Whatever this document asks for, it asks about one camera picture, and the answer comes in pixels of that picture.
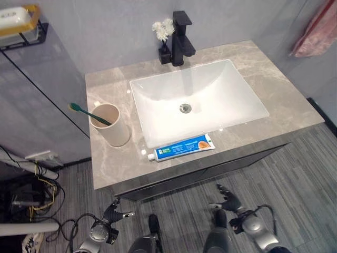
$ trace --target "vanity cabinet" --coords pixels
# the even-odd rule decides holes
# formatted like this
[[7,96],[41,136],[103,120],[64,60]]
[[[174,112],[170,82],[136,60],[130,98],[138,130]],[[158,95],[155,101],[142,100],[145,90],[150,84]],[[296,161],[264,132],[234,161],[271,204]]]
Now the vanity cabinet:
[[267,155],[275,152],[276,150],[282,148],[284,145],[267,149],[258,153],[250,154],[245,157],[241,157],[239,159],[228,161],[225,163],[221,163],[209,168],[200,168],[199,170],[193,171],[191,173],[187,173],[175,178],[170,178],[167,180],[163,180],[161,182],[157,182],[151,185],[147,185],[141,187],[139,189],[129,191],[123,194],[118,195],[121,198],[125,198],[132,201],[138,201],[147,199],[150,197],[154,197],[156,195],[169,192],[172,190],[179,189],[181,187],[189,186],[194,183],[200,182],[202,180],[206,180],[212,177],[219,176],[229,171],[237,170],[243,167],[247,167]]

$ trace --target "toothbrush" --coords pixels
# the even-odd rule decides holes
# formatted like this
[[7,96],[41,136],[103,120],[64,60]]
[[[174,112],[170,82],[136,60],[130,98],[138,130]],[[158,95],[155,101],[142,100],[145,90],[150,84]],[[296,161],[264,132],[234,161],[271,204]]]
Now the toothbrush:
[[89,113],[89,112],[83,110],[78,104],[70,103],[70,104],[68,104],[68,107],[69,107],[69,109],[71,109],[71,110],[74,110],[74,111],[77,111],[77,112],[78,112],[78,111],[83,112],[83,113],[89,115],[90,117],[93,117],[94,119],[100,121],[101,123],[103,123],[103,124],[105,124],[105,125],[111,125],[110,122],[108,122],[108,121],[102,119],[101,117],[98,117],[98,116],[96,116],[96,115],[93,115],[92,113]]

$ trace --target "sink drain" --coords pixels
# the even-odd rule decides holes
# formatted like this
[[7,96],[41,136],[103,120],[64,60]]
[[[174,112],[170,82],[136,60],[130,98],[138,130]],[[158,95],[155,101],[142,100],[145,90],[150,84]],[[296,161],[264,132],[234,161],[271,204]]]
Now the sink drain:
[[182,104],[180,105],[179,110],[182,113],[189,113],[192,110],[192,107],[189,104]]

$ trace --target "towel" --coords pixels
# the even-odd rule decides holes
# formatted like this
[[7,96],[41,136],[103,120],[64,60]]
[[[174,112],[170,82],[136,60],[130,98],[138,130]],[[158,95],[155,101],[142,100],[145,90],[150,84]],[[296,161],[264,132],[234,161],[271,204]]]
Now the towel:
[[295,57],[321,55],[337,39],[337,0],[327,0],[310,21],[291,53]]

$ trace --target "white sink basin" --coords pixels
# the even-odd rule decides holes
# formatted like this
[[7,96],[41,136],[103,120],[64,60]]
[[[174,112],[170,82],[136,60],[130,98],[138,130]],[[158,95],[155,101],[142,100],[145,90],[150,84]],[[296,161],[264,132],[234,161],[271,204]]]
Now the white sink basin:
[[148,148],[269,116],[230,60],[130,85]]

